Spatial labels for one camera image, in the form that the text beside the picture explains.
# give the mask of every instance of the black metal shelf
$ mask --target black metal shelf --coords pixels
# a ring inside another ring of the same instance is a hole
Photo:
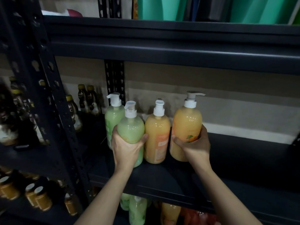
[[[209,134],[211,164],[224,183],[264,224],[300,224],[299,165],[288,145]],[[106,142],[89,160],[93,185],[103,187],[114,171]],[[205,190],[187,163],[167,153],[158,165],[143,161],[134,168],[124,192],[214,213]]]
[[[300,27],[45,16],[54,55],[299,75]]]
[[[0,145],[0,165],[49,178],[63,178],[42,145],[27,151],[15,151],[13,145]]]
[[[78,216],[70,216],[63,198],[56,202],[46,212],[33,208],[24,196],[16,200],[7,200],[0,198],[0,206],[6,209],[6,212],[19,217],[32,219],[50,225],[71,225],[78,219]]]

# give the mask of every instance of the wall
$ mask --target wall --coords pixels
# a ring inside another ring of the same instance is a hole
[[[77,84],[93,84],[103,110],[108,106],[103,60],[56,57],[67,94],[78,104]],[[12,75],[0,56],[0,75]],[[145,119],[155,100],[172,118],[187,90],[199,90],[197,109],[209,132],[290,144],[300,131],[300,77],[293,75],[125,62],[127,100]]]

